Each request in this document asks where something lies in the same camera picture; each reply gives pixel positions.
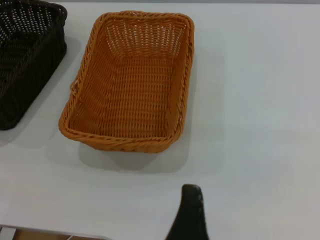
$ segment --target rectangular basket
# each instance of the rectangular basket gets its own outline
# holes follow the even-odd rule
[[[0,130],[14,128],[66,54],[63,6],[0,0]]]
[[[159,153],[183,132],[194,55],[186,15],[123,11],[93,26],[59,129],[104,151]]]

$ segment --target wicker basket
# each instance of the wicker basket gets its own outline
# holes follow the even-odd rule
[[[59,129],[104,151],[158,153],[183,132],[194,55],[186,15],[123,11],[100,16]]]
[[[0,0],[0,130],[15,127],[66,54],[64,7]]]

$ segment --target orange wicker basket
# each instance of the orange wicker basket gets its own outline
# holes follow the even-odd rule
[[[184,129],[194,29],[183,14],[100,16],[70,86],[61,133],[104,151],[167,149]]]

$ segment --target black wicker basket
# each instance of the black wicker basket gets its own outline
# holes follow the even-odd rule
[[[66,54],[63,6],[0,0],[0,130],[14,128]]]

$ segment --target tabletop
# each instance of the tabletop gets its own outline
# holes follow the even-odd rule
[[[0,225],[163,240],[197,184],[211,239],[320,238],[320,5],[60,4],[67,54],[0,132]],[[98,151],[58,129],[95,20],[123,10],[195,24],[185,129],[163,153]]]

